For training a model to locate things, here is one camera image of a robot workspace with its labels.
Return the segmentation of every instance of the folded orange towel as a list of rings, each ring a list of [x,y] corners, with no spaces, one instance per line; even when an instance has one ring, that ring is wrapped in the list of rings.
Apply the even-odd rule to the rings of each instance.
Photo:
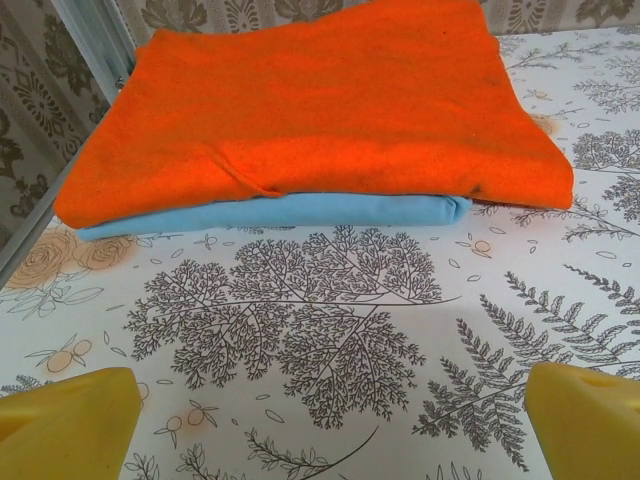
[[[158,31],[55,203],[71,227],[290,192],[568,208],[477,0],[374,0],[240,35]]]

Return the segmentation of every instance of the towel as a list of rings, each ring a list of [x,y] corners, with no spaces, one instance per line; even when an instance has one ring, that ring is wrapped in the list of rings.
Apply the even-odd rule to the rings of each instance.
[[[457,222],[470,207],[471,201],[461,197],[299,193],[139,215],[81,228],[76,234],[82,240],[91,241],[213,227],[438,226]]]
[[[568,208],[477,0],[373,0],[239,35],[159,30],[55,202],[74,228],[287,193]]]

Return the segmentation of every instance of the patterned tablecloth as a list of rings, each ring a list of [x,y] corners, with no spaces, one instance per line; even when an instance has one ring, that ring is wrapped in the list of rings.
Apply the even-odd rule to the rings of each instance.
[[[549,479],[531,365],[640,378],[640,28],[501,43],[570,211],[90,244],[54,219],[0,294],[2,393],[131,367],[125,480]]]

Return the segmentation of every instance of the patterned wallpaper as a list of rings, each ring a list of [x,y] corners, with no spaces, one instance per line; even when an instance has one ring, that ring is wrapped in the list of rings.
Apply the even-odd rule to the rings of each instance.
[[[640,24],[636,0],[479,0],[494,34]],[[116,0],[138,45],[157,28],[240,33],[363,0]],[[0,247],[108,108],[50,0],[0,0]]]
[[[0,247],[108,106],[50,0],[0,0]]]
[[[315,20],[367,0],[116,0],[137,44],[156,28],[239,33]],[[494,34],[640,23],[636,0],[479,0]]]

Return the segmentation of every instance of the light blue cloth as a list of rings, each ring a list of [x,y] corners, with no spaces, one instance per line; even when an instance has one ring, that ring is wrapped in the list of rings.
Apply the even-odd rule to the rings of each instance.
[[[77,231],[82,240],[213,227],[433,226],[457,222],[471,207],[461,197],[296,193],[281,198],[214,202],[114,220]]]

